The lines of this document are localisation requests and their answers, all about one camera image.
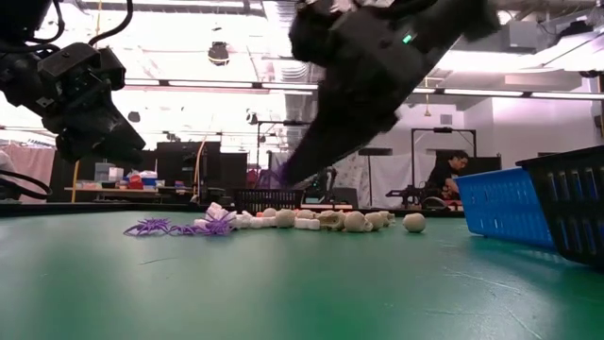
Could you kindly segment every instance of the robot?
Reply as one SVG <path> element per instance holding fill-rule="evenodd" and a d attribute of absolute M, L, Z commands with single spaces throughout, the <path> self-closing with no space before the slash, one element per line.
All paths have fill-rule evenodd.
<path fill-rule="evenodd" d="M 394 111 L 464 36 L 473 41 L 499 29 L 488 0 L 394 0 L 389 7 L 361 0 L 300 0 L 290 31 L 294 57 L 326 69 L 319 83 L 318 112 L 281 181 L 292 185 L 367 145 L 397 121 Z M 54 5 L 54 39 L 34 33 Z M 62 49 L 52 42 L 64 23 L 59 0 L 0 0 L 0 91 L 7 101 L 37 113 L 58 134 L 65 160 L 88 154 L 135 162 L 141 136 L 115 108 L 111 92 L 125 86 L 126 69 L 97 42 L 114 29 Z"/>

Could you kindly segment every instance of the white wall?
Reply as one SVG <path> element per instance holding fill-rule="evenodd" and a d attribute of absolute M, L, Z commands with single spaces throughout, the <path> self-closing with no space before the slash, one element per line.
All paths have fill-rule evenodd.
<path fill-rule="evenodd" d="M 371 143 L 372 147 L 390 147 L 395 155 L 411 153 L 411 129 L 412 128 L 436 128 L 441 127 L 441 114 L 451 114 L 453 125 L 451 128 L 463 128 L 463 112 L 457 111 L 454 105 L 430 105 L 430 117 L 426 117 L 426 105 L 417 105 L 408 108 L 406 105 L 398 109 L 402 118 L 387 133 L 378 135 Z M 415 151 L 427 153 L 430 149 L 466 149 L 472 150 L 458 133 L 435 134 L 432 132 L 415 132 Z"/>
<path fill-rule="evenodd" d="M 588 81 L 575 92 L 590 92 Z M 501 154 L 504 168 L 537 157 L 539 152 L 564 152 L 602 144 L 594 125 L 597 102 L 485 99 L 464 113 L 466 128 L 478 133 L 478 154 Z"/>

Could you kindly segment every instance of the black shirt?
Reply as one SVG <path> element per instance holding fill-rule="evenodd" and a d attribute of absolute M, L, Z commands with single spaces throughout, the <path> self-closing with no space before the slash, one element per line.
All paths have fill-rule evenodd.
<path fill-rule="evenodd" d="M 453 179 L 458 172 L 451 167 L 449 161 L 437 161 L 428 178 L 428 186 L 442 190 L 447 179 Z"/>

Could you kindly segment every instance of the curtain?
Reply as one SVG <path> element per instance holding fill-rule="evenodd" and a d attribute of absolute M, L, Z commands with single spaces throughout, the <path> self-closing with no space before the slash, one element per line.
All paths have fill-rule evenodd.
<path fill-rule="evenodd" d="M 55 159 L 55 149 L 26 147 L 16 144 L 2 145 L 0 146 L 0 149 L 8 154 L 18 173 L 37 179 L 46 185 L 50 184 L 50 175 L 52 174 L 53 161 Z M 10 180 L 17 182 L 19 185 L 32 191 L 41 191 L 36 185 L 23 180 L 13 178 Z M 45 202 L 44 200 L 34 199 L 25 195 L 21 196 L 21 200 L 24 203 Z"/>

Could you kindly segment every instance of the green table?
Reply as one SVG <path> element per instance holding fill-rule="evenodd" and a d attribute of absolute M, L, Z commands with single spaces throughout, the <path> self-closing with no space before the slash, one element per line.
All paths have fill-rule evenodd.
<path fill-rule="evenodd" d="M 2 340 L 601 339 L 604 275 L 472 236 L 462 219 L 370 234 L 122 231 L 116 212 L 0 219 Z"/>

